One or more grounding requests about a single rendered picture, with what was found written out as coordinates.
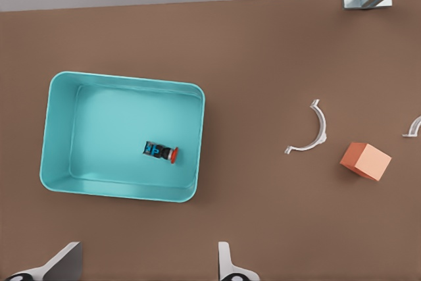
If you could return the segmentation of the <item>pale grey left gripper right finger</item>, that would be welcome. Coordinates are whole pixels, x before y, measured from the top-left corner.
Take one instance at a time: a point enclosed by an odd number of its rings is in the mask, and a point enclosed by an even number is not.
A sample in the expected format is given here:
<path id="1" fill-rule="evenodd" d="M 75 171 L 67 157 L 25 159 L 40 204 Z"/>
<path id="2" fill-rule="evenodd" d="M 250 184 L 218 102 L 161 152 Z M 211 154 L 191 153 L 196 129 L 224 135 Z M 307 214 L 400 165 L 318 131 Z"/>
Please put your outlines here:
<path id="1" fill-rule="evenodd" d="M 219 281 L 260 281 L 257 273 L 232 263 L 228 242 L 218 242 L 218 279 Z"/>

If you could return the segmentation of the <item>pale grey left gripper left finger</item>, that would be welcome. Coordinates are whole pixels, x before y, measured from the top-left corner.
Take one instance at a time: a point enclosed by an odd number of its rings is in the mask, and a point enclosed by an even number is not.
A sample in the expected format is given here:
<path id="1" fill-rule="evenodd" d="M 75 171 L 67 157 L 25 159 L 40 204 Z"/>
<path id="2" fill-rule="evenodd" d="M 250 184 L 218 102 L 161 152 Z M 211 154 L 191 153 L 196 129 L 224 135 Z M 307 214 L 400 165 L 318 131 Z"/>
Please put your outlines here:
<path id="1" fill-rule="evenodd" d="M 44 265 L 17 272 L 4 281 L 79 281 L 82 242 L 70 242 Z"/>

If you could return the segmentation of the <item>orange cube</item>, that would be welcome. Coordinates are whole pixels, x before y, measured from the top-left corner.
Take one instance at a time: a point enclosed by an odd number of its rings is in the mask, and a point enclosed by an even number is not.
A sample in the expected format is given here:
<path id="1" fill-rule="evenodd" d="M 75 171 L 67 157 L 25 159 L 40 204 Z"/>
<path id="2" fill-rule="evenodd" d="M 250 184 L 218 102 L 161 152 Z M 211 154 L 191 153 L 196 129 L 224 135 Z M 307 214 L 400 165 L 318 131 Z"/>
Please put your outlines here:
<path id="1" fill-rule="evenodd" d="M 367 179 L 380 181 L 392 158 L 369 143 L 351 142 L 340 164 Z"/>

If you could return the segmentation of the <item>red push button switch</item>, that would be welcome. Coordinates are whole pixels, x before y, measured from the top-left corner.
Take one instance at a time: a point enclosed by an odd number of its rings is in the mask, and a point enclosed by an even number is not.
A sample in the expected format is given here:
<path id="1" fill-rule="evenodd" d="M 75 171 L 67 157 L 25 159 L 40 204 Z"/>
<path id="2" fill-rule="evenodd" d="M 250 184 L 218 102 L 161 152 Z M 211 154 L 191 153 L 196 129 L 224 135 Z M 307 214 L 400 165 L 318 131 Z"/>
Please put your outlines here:
<path id="1" fill-rule="evenodd" d="M 152 141 L 146 141 L 143 154 L 157 159 L 170 161 L 172 164 L 176 162 L 179 149 L 177 147 L 167 147 Z"/>

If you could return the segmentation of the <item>blue storage box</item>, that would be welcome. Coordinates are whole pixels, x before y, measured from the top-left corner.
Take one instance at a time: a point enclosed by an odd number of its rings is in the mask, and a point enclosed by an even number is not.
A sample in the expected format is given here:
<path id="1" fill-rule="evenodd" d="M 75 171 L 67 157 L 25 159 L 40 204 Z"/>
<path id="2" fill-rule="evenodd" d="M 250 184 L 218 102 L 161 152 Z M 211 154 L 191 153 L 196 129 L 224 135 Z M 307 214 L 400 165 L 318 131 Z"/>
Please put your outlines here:
<path id="1" fill-rule="evenodd" d="M 192 83 L 60 72 L 39 177 L 54 192 L 183 203 L 197 191 L 205 94 Z M 172 164 L 146 141 L 179 149 Z"/>

